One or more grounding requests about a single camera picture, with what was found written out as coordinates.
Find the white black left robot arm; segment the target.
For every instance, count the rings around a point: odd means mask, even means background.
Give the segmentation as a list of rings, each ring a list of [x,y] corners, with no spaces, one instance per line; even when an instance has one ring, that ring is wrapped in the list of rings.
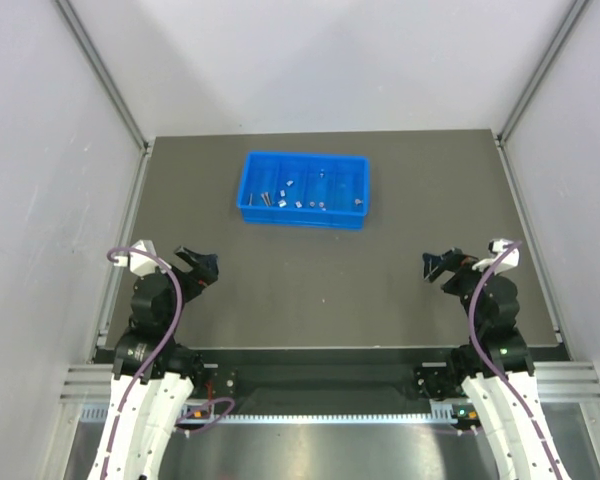
[[[114,348],[108,411],[91,479],[155,479],[185,401],[204,378],[203,361],[175,340],[185,305],[219,276],[214,254],[184,246],[180,269],[150,240],[111,248],[107,260],[135,275],[128,326]]]

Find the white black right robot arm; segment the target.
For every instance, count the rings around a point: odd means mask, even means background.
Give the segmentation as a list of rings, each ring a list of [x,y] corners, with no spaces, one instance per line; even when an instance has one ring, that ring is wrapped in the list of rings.
[[[418,367],[414,383],[432,401],[463,397],[458,434],[481,432],[502,479],[566,479],[539,398],[532,355],[517,327],[518,288],[506,272],[520,262],[520,244],[490,241],[486,258],[458,248],[425,253],[423,279],[449,274],[441,289],[466,313],[469,340],[451,350],[442,367]]]

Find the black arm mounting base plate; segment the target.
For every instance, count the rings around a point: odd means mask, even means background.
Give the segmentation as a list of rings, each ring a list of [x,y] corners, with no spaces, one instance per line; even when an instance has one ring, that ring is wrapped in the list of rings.
[[[449,397],[470,374],[491,376],[475,349],[201,349],[173,362],[193,377],[195,398],[245,400],[258,391],[344,392],[392,388],[409,399]]]

